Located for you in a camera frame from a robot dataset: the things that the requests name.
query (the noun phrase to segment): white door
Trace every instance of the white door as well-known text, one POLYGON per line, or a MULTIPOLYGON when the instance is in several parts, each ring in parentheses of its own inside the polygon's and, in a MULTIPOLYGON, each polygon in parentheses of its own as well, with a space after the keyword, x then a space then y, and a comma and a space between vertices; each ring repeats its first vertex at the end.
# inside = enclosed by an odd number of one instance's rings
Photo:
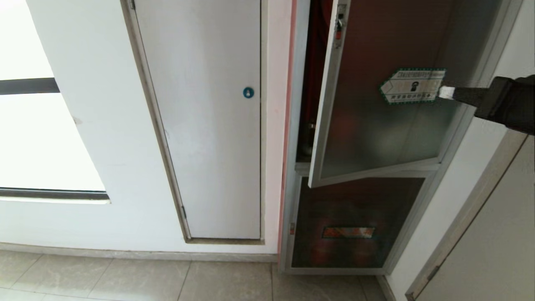
POLYGON ((535 300, 535 174, 528 137, 417 301, 535 300))
POLYGON ((444 82, 483 86, 478 68, 499 1, 334 0, 309 186, 442 162, 466 109, 455 101, 388 104, 400 68, 444 68, 444 82))
POLYGON ((135 4, 191 236, 260 238, 260 0, 135 4))

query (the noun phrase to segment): window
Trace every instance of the window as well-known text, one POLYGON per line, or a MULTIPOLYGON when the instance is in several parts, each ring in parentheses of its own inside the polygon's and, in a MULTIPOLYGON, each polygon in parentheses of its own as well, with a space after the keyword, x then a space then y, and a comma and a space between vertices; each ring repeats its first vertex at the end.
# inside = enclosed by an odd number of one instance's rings
POLYGON ((0 200, 109 202, 24 0, 0 1, 0 200))

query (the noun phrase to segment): lock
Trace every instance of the lock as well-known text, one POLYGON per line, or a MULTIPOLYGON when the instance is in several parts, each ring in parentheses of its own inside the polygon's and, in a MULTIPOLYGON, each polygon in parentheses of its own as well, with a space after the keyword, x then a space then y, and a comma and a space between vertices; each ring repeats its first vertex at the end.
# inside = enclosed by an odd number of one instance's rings
POLYGON ((247 88, 243 89, 243 97, 251 98, 253 96, 255 96, 255 91, 253 90, 253 88, 247 87, 247 88))

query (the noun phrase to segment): floor tile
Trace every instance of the floor tile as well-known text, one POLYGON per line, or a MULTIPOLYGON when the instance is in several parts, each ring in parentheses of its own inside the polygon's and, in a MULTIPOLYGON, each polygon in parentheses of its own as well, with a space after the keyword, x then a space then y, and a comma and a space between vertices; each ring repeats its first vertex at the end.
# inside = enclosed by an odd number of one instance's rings
POLYGON ((65 297, 57 295, 46 295, 41 301, 112 301, 112 300, 101 300, 101 299, 88 299, 88 298, 78 298, 78 297, 65 297))
POLYGON ((114 259, 89 298, 177 301, 189 261, 114 259))
POLYGON ((179 301, 271 301, 270 266, 194 261, 179 301))
POLYGON ((0 250, 0 288, 10 288, 40 256, 0 250))
POLYGON ((110 262, 109 258, 43 255, 12 288, 87 297, 110 262))
POLYGON ((375 276, 360 276, 358 280, 361 282, 362 289, 368 301, 386 301, 385 295, 375 276))
POLYGON ((36 292, 0 289, 0 301, 41 301, 43 297, 36 292))
POLYGON ((277 272, 273 264, 273 301, 366 301, 358 276, 304 276, 277 272))

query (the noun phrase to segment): baseboard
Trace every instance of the baseboard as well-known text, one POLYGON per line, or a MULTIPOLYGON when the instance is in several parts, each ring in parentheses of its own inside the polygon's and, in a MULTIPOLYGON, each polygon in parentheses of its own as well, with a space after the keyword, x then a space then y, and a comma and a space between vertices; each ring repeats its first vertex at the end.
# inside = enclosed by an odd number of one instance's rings
POLYGON ((379 286, 385 295, 386 301, 396 301, 396 297, 390 289, 390 284, 388 284, 388 281, 386 281, 386 278, 383 275, 377 276, 377 282, 379 282, 379 286))
POLYGON ((73 248, 64 248, 64 247, 19 245, 19 244, 10 244, 10 243, 0 243, 0 250, 38 253, 38 254, 64 255, 64 256, 121 258, 121 259, 277 262, 276 254, 115 251, 115 250, 73 249, 73 248))

